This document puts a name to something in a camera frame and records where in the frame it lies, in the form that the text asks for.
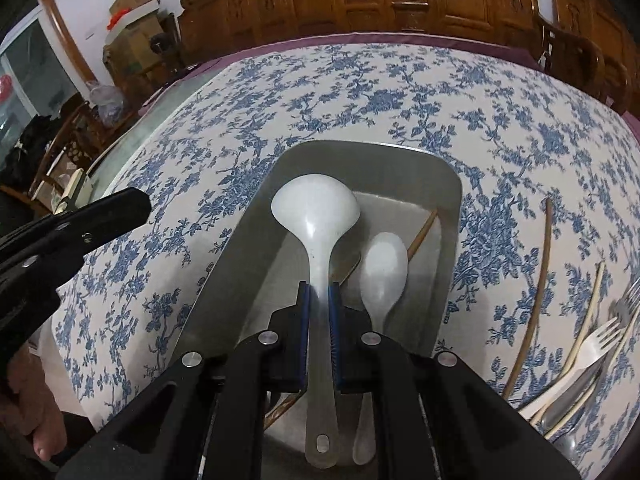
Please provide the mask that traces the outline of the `person left hand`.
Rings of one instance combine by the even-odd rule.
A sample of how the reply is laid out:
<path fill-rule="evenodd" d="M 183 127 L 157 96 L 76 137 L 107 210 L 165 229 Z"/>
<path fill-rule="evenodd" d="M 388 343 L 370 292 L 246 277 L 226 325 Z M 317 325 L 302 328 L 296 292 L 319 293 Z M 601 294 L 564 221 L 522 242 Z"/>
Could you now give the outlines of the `person left hand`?
<path fill-rule="evenodd" d="M 32 447 L 40 460 L 50 460 L 66 447 L 63 415 L 46 383 L 40 359 L 24 346 L 6 367 L 11 395 L 1 397 L 1 423 L 22 436 L 32 435 Z"/>

